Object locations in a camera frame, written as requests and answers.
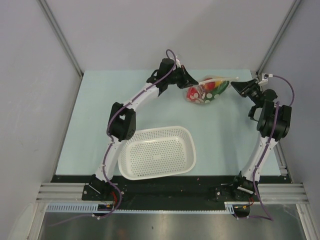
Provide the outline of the clear polka dot zip bag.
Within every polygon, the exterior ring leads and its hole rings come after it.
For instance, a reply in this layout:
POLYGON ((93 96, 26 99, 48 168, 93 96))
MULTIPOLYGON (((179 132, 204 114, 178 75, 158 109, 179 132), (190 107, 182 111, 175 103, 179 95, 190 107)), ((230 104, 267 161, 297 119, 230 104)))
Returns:
POLYGON ((188 87, 184 91, 184 99, 192 104, 206 105, 217 99, 228 88, 231 82, 239 81, 239 77, 207 75, 198 81, 198 85, 188 87))

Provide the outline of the orange yellow fake fruit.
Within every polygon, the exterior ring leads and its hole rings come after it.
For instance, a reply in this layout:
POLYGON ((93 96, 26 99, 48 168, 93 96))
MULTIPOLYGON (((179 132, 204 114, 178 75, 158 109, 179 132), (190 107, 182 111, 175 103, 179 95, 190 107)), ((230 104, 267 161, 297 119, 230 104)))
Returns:
POLYGON ((213 91, 214 89, 216 89, 217 87, 219 87, 221 84, 222 84, 222 82, 223 81, 221 81, 221 80, 219 80, 219 81, 213 81, 213 80, 211 80, 211 81, 208 81, 208 82, 206 82, 205 84, 204 84, 204 90, 206 91, 206 92, 211 92, 211 91, 213 91))

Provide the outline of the green fake cucumber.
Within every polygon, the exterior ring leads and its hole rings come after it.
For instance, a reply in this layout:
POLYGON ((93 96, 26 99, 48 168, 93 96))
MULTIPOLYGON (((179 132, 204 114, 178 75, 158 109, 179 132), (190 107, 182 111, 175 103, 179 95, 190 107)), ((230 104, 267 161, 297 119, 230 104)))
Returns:
POLYGON ((205 94, 204 101, 213 101, 217 99, 229 86, 228 81, 223 81, 219 86, 205 94))

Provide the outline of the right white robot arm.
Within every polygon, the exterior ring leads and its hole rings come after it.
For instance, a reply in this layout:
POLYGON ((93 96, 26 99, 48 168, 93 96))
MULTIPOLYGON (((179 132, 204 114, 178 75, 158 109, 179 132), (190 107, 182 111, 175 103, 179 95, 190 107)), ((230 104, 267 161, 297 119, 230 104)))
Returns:
POLYGON ((257 192, 262 168, 273 148, 286 137, 291 124, 292 107, 280 105, 275 100, 278 95, 272 89, 261 90, 257 79, 245 82, 231 82, 231 86, 243 98, 250 98, 254 106, 248 116, 251 120, 257 109, 261 109, 257 120, 258 138, 253 152, 244 168, 235 176, 231 196, 237 201, 244 201, 257 192))

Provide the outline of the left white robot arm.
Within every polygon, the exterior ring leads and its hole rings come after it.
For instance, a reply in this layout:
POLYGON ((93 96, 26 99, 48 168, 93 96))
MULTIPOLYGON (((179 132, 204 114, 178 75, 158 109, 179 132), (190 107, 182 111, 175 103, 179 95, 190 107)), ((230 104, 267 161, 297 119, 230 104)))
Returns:
POLYGON ((166 57, 159 68, 146 80, 140 92, 124 103, 115 102, 110 111, 106 134, 110 143, 95 174, 89 181, 89 190, 98 200, 106 200, 111 192, 119 192, 119 188, 111 182, 119 154, 125 143, 136 132, 136 115, 138 108, 158 98, 169 85, 179 89, 197 86, 199 83, 186 70, 184 65, 166 57))

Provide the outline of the red fake pepper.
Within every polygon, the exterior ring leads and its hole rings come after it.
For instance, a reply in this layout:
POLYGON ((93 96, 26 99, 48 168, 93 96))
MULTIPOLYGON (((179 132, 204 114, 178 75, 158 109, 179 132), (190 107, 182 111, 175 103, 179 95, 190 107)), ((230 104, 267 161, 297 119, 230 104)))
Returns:
POLYGON ((199 92, 196 87, 189 87, 186 92, 186 99, 190 102, 198 100, 199 92))

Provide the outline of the white perforated plastic basket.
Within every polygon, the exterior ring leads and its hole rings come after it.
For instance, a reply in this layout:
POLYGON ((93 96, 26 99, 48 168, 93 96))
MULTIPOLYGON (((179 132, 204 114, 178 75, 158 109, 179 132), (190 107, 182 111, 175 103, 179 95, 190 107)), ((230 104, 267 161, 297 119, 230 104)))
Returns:
POLYGON ((138 130, 118 157, 121 175, 131 181, 188 173, 197 161, 191 133, 182 126, 138 130))

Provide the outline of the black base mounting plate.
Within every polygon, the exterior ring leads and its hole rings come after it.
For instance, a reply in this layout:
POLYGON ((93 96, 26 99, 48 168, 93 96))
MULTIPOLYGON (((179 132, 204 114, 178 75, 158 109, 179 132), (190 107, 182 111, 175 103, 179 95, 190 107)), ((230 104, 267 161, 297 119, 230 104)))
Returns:
POLYGON ((94 175, 55 175, 52 183, 83 185, 82 201, 99 203, 92 216, 103 219, 120 211, 216 211, 225 202, 233 202, 237 219, 273 218, 262 199, 262 185, 289 183, 280 176, 264 176, 259 183, 247 184, 239 176, 167 176, 145 180, 128 180, 115 176, 112 183, 94 175), (243 191, 249 187, 252 193, 243 191))

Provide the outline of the right aluminium frame post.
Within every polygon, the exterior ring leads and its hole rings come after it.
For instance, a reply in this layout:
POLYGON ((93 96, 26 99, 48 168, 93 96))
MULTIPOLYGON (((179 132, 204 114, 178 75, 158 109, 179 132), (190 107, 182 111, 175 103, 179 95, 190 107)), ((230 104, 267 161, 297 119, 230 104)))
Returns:
POLYGON ((269 48, 267 49, 262 61, 258 65, 258 68, 255 71, 255 75, 260 75, 263 70, 265 69, 266 65, 268 64, 269 60, 271 59, 272 55, 275 53, 276 48, 280 44, 282 38, 284 37, 288 27, 290 26, 294 16, 296 15, 299 7, 303 3, 303 0, 294 0, 286 13, 279 29, 277 30, 269 48))

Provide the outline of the aluminium frame post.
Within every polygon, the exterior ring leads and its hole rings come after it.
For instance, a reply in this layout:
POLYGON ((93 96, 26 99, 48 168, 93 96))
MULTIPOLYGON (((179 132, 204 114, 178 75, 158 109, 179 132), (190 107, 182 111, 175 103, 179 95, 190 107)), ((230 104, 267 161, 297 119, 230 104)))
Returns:
POLYGON ((275 53, 276 48, 280 44, 282 38, 284 37, 288 27, 290 26, 294 16, 296 15, 299 7, 303 3, 303 0, 294 0, 286 13, 279 29, 277 30, 269 48, 267 49, 262 61, 258 65, 258 68, 255 71, 255 75, 260 75, 263 70, 265 69, 266 65, 268 64, 269 60, 271 59, 272 55, 275 53))
POLYGON ((84 72, 81 70, 81 67, 72 51, 72 48, 70 47, 53 11, 51 10, 49 4, 46 0, 36 0, 38 3, 44 17, 46 18, 47 22, 49 23, 54 35, 56 36, 60 46, 62 47, 62 50, 64 51, 66 57, 68 58, 69 62, 71 63, 73 69, 77 73, 77 75, 80 77, 80 79, 83 78, 84 72))

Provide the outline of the aluminium front rail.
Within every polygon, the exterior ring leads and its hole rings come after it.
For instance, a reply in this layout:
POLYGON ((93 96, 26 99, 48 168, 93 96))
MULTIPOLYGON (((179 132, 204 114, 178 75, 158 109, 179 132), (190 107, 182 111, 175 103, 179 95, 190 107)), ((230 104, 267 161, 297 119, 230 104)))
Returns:
MULTIPOLYGON (((245 200, 237 200, 230 186, 207 186, 201 183, 182 185, 165 184, 129 184, 118 187, 123 201, 132 200, 134 197, 147 197, 155 199, 174 198, 200 198, 216 202, 247 202, 258 198, 266 204, 306 204, 309 202, 304 186, 294 183, 261 184, 258 192, 245 200)), ((106 200, 97 199, 84 183, 43 183, 39 189, 36 200, 40 202, 106 202, 111 201, 111 194, 106 200)))

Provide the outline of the left aluminium frame post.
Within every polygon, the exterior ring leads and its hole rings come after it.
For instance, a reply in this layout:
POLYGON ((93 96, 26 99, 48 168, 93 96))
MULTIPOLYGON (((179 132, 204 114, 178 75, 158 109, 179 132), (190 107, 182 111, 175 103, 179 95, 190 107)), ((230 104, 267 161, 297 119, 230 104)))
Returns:
POLYGON ((77 73, 77 75, 80 77, 80 79, 83 78, 84 72, 81 70, 81 67, 72 51, 72 48, 70 47, 53 11, 51 10, 49 4, 46 0, 36 0, 38 3, 44 17, 46 18, 47 22, 49 23, 54 35, 56 36, 60 46, 62 47, 62 50, 64 51, 66 57, 68 58, 69 62, 71 63, 73 69, 77 73))

